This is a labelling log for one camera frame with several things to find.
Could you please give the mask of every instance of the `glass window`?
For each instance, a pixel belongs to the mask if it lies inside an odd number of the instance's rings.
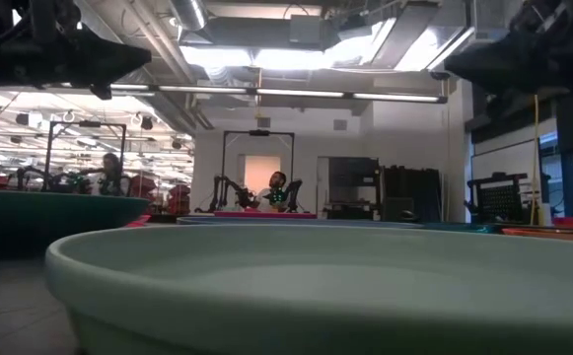
[[[551,205],[551,216],[564,217],[562,157],[558,150],[558,136],[555,132],[540,137],[540,163],[542,190],[546,191],[548,203]]]

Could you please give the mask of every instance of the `green plastic tub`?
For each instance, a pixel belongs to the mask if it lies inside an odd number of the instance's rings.
[[[62,237],[123,227],[148,204],[141,198],[0,191],[0,254],[43,251]]]
[[[573,243],[278,227],[68,237],[48,287],[89,355],[573,354]]]

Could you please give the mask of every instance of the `man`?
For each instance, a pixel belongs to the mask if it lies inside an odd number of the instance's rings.
[[[121,165],[119,158],[113,153],[103,156],[103,168],[95,171],[96,175],[89,177],[92,182],[92,195],[126,196],[129,181],[121,178]]]
[[[260,212],[284,212],[287,207],[286,194],[283,187],[286,184],[286,175],[275,172],[268,181],[269,188],[259,192],[255,199],[256,209]]]

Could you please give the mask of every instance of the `gray floor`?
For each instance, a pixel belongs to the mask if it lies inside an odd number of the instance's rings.
[[[42,260],[0,261],[0,354],[76,353],[65,311],[45,289]]]

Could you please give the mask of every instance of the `black frame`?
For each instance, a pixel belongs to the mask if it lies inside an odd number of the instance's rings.
[[[225,163],[227,156],[227,136],[230,134],[248,134],[251,137],[269,137],[272,135],[286,135],[289,136],[292,140],[292,145],[290,148],[290,180],[293,180],[293,175],[295,173],[295,133],[292,132],[270,132],[270,131],[224,131],[223,132],[223,157],[222,157],[222,164],[220,169],[220,176],[223,177],[225,175]]]
[[[63,128],[53,135],[53,127],[56,125],[62,125]],[[45,156],[45,176],[49,175],[49,162],[51,160],[51,145],[55,138],[58,138],[62,132],[71,127],[73,124],[77,124],[80,127],[87,127],[87,128],[100,128],[104,127],[119,127],[121,128],[121,146],[119,148],[119,168],[123,171],[124,167],[124,146],[126,144],[126,125],[123,123],[102,123],[102,122],[92,122],[92,121],[80,121],[80,122],[64,122],[64,121],[51,121],[49,123],[49,133],[47,136],[47,154]],[[42,191],[47,190],[47,179],[44,179],[42,182]]]

